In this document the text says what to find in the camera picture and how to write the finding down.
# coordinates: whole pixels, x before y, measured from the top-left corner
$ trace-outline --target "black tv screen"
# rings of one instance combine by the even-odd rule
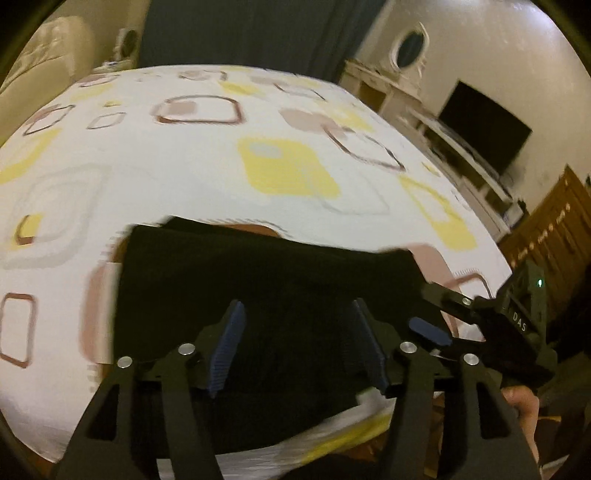
[[[501,105],[458,82],[439,114],[499,175],[515,159],[531,129]]]

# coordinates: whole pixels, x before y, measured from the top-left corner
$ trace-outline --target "beige sofa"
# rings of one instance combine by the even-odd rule
[[[0,145],[32,114],[92,71],[95,38],[79,17],[46,22],[0,86]]]

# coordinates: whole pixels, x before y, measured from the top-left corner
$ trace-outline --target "human hand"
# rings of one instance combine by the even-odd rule
[[[506,387],[501,390],[509,405],[519,412],[519,425],[525,434],[525,439],[531,448],[535,462],[540,461],[538,447],[534,441],[535,427],[538,423],[540,399],[527,387]]]

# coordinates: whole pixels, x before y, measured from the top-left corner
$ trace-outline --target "folded black garment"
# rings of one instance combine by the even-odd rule
[[[365,374],[343,366],[343,302],[362,297],[378,320],[419,344],[409,318],[447,329],[421,301],[424,282],[407,250],[318,247],[180,218],[139,225],[123,258],[113,351],[160,358],[240,300],[247,326],[206,420],[216,453],[274,445],[357,405],[369,387]]]

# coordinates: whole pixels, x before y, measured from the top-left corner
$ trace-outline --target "patterned bedding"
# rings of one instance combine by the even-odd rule
[[[336,85],[261,69],[87,77],[0,149],[0,198],[0,408],[50,460],[100,382],[109,331],[96,317],[109,305],[93,307],[92,292],[114,295],[110,260],[129,225],[176,215],[311,244],[409,248],[428,280],[471,297],[510,273],[459,192],[398,131]],[[360,393],[359,407],[220,465],[227,478],[272,478],[383,432],[393,407]]]

